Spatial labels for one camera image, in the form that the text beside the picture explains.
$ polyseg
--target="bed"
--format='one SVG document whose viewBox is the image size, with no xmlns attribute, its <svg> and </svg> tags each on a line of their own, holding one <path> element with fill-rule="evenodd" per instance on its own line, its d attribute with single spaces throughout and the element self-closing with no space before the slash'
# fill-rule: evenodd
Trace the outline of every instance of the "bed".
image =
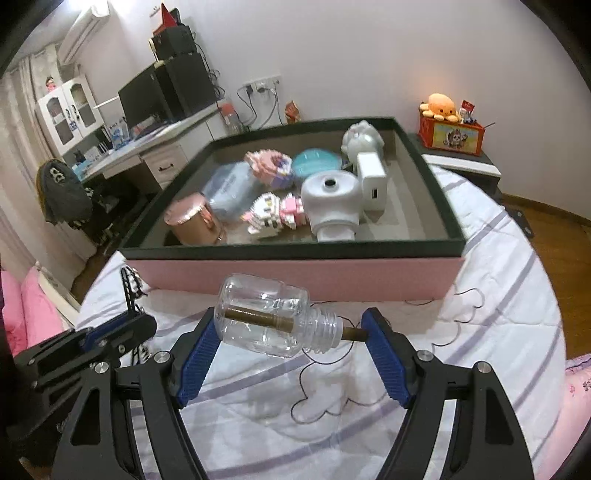
<svg viewBox="0 0 591 480">
<path fill-rule="evenodd" d="M 443 300 L 326 303 L 354 325 L 377 306 L 416 349 L 442 361 L 495 369 L 517 412 L 534 471 L 556 425 L 563 396 L 565 344 L 560 311 L 544 268 L 506 211 L 462 177 L 432 167 L 467 238 L 466 258 Z M 125 310 L 115 254 L 86 296 L 77 327 Z M 194 329 L 215 296 L 147 289 L 139 304 L 158 322 L 152 354 Z M 134 429 L 148 480 L 160 478 L 140 403 Z M 454 405 L 446 402 L 426 478 L 439 478 Z M 210 478 L 373 479 L 404 410 L 391 400 L 362 344 L 287 361 L 222 344 L 199 396 L 181 412 Z"/>
</svg>

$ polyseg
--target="white power adapter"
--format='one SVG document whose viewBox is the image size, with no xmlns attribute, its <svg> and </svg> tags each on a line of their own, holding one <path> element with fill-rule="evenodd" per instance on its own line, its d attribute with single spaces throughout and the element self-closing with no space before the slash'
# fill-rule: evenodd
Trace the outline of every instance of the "white power adapter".
<svg viewBox="0 0 591 480">
<path fill-rule="evenodd" d="M 361 183 L 363 209 L 368 212 L 385 210 L 388 178 L 376 152 L 357 155 L 357 177 Z"/>
</svg>

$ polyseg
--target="teal lid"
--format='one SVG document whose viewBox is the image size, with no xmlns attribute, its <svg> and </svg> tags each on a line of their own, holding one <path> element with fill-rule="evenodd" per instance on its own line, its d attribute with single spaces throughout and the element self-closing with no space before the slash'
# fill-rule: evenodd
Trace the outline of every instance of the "teal lid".
<svg viewBox="0 0 591 480">
<path fill-rule="evenodd" d="M 293 159 L 291 169 L 298 183 L 321 171 L 340 170 L 343 167 L 341 157 L 329 150 L 310 148 Z"/>
</svg>

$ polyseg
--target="blue gripper pad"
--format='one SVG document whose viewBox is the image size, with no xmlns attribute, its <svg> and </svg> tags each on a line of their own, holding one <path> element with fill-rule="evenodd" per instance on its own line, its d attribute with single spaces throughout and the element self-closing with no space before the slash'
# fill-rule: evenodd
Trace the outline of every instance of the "blue gripper pad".
<svg viewBox="0 0 591 480">
<path fill-rule="evenodd" d="M 86 339 L 84 341 L 84 345 L 82 345 L 82 349 L 85 352 L 90 352 L 96 346 L 96 344 L 99 342 L 101 338 L 103 338 L 105 335 L 108 335 L 116 328 L 119 328 L 121 325 L 127 322 L 129 318 L 129 312 L 123 312 L 117 315 L 117 317 L 115 317 L 114 319 L 109 320 L 108 322 L 103 323 L 98 327 L 93 328 L 86 335 Z"/>
<path fill-rule="evenodd" d="M 388 395 L 404 408 L 408 408 L 418 389 L 413 361 L 415 349 L 404 335 L 392 331 L 376 308 L 367 309 L 363 313 L 361 328 L 367 330 L 368 339 L 365 345 Z"/>
<path fill-rule="evenodd" d="M 213 308 L 210 307 L 195 330 L 182 334 L 171 350 L 174 362 L 168 388 L 178 408 L 186 407 L 199 394 L 219 346 Z"/>
</svg>

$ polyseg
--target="red triangular object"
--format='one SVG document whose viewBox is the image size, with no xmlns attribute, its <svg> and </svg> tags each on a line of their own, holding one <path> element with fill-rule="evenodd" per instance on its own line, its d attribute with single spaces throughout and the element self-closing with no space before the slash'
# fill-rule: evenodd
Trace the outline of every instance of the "red triangular object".
<svg viewBox="0 0 591 480">
<path fill-rule="evenodd" d="M 176 27 L 177 23 L 173 16 L 170 14 L 164 4 L 160 5 L 160 12 L 162 13 L 162 24 L 154 30 L 154 35 L 158 35 L 166 30 L 168 27 Z"/>
</svg>

